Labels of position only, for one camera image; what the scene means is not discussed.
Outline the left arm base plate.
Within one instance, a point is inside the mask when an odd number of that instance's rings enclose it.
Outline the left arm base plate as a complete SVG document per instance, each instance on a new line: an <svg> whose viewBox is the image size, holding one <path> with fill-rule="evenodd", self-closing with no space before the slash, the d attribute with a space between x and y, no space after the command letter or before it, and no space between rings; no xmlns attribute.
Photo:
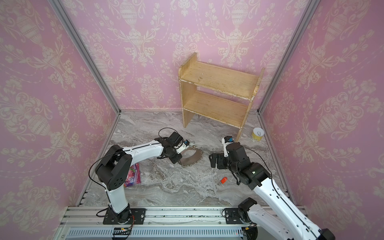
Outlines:
<svg viewBox="0 0 384 240"><path fill-rule="evenodd" d="M123 210L120 214L116 214L112 208L108 208L103 220L104 225L143 225L146 217L145 208L133 208Z"/></svg>

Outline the metal key ring plate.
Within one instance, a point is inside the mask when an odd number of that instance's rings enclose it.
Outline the metal key ring plate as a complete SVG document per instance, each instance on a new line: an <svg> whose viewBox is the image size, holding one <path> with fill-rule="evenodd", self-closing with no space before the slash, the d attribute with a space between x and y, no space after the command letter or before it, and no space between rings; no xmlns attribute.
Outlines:
<svg viewBox="0 0 384 240"><path fill-rule="evenodd" d="M182 158L180 159L179 164L183 168L191 167L203 158L203 154L204 152L196 146L188 147L181 152Z"/></svg>

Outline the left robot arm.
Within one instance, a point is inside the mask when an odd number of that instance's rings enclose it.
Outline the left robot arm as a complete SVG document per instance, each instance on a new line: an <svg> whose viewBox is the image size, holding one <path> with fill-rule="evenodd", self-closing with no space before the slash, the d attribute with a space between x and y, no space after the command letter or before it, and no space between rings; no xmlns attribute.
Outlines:
<svg viewBox="0 0 384 240"><path fill-rule="evenodd" d="M97 160L95 167L98 184L105 189L109 200L107 214L118 224L132 223L133 214L124 190L130 168L150 158L167 158L175 164L181 160L182 151L189 146L190 142L177 131L169 137L158 137L151 142L133 147L112 146L100 160Z"/></svg>

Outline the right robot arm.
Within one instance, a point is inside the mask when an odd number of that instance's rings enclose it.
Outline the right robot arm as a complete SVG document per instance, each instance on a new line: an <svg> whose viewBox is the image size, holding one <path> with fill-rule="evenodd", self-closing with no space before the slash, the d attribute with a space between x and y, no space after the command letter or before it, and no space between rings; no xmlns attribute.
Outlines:
<svg viewBox="0 0 384 240"><path fill-rule="evenodd" d="M252 163L245 148L227 136L222 139L224 152L209 156L211 167L229 170L237 184L248 186L260 196L275 212L267 213L252 198L247 198L238 206L242 222L256 224L278 240L334 240L329 229L321 229L306 217L283 193L269 170L259 163Z"/></svg>

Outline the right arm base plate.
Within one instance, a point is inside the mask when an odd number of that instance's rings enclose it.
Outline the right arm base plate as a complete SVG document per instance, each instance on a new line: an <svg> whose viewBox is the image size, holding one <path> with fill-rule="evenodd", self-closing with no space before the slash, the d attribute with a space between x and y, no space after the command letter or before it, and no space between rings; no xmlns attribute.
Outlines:
<svg viewBox="0 0 384 240"><path fill-rule="evenodd" d="M222 215L227 225L252 224L247 212L239 208L225 208Z"/></svg>

